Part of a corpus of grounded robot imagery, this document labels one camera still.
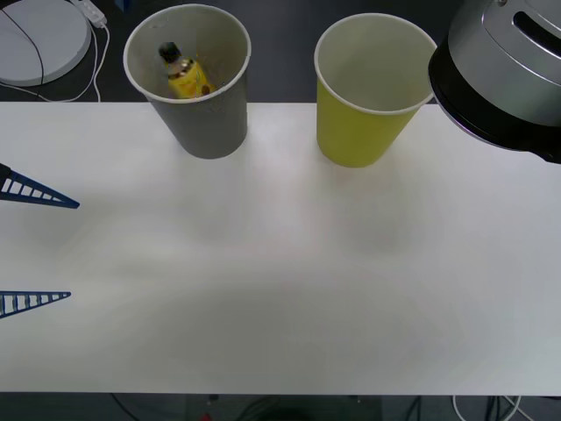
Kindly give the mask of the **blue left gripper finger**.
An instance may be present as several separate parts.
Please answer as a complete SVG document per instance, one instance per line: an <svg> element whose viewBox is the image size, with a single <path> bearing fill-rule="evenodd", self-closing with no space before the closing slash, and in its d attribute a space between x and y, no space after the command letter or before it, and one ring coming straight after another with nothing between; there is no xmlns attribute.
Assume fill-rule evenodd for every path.
<svg viewBox="0 0 561 421"><path fill-rule="evenodd" d="M4 164L1 165L1 200L68 209L78 209L80 206L70 197L21 175Z"/></svg>
<svg viewBox="0 0 561 421"><path fill-rule="evenodd" d="M70 291L16 291L0 292L0 318L7 318L50 303L71 297Z"/></svg>

